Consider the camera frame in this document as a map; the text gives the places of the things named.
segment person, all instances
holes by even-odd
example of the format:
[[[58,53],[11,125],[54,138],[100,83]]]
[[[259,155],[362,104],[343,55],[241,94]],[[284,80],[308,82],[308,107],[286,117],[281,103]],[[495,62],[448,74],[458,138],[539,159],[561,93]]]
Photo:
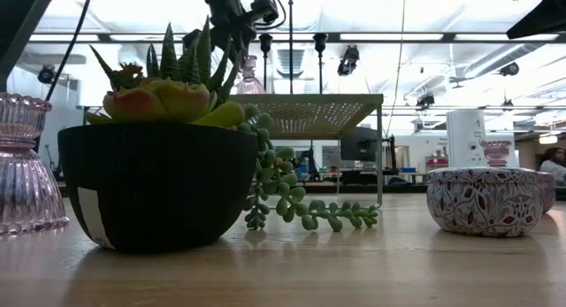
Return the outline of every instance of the person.
[[[566,168],[561,166],[564,162],[564,149],[548,148],[540,160],[539,171],[551,173],[555,177],[557,187],[566,187]]]

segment wooden table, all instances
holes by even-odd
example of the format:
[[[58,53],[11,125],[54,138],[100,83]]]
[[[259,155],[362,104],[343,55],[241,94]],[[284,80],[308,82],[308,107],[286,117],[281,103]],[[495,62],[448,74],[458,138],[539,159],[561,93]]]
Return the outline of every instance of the wooden table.
[[[375,195],[325,196],[327,201]],[[496,306],[566,304],[566,204],[530,236],[441,232],[423,195],[385,195],[379,224],[317,233],[273,215],[217,244],[162,256],[98,249],[65,230],[0,240],[0,306]]]

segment black planter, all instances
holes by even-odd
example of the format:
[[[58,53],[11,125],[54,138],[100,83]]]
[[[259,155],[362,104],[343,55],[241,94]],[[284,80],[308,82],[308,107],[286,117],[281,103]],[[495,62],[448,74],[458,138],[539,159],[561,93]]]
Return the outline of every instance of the black planter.
[[[62,130],[59,155],[80,226],[126,252],[216,241],[240,216],[256,168],[252,134],[172,123]]]

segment pink glass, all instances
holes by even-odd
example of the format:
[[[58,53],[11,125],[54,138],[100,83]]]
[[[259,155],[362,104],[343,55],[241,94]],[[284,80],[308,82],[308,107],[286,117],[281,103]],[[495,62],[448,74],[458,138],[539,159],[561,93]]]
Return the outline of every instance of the pink glass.
[[[51,104],[0,93],[0,235],[65,226],[53,173],[32,148]]]
[[[246,57],[242,67],[242,81],[238,84],[238,94],[265,94],[262,83],[256,78],[257,57],[250,55]]]
[[[510,141],[481,142],[489,166],[506,166]]]

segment white tag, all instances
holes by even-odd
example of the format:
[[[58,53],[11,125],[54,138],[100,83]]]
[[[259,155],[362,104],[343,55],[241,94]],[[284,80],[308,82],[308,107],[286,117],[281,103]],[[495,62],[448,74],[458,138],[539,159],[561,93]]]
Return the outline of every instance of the white tag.
[[[98,192],[87,188],[78,188],[78,190],[82,217],[87,225],[90,238],[102,247],[116,250],[106,236],[103,219],[98,209]]]

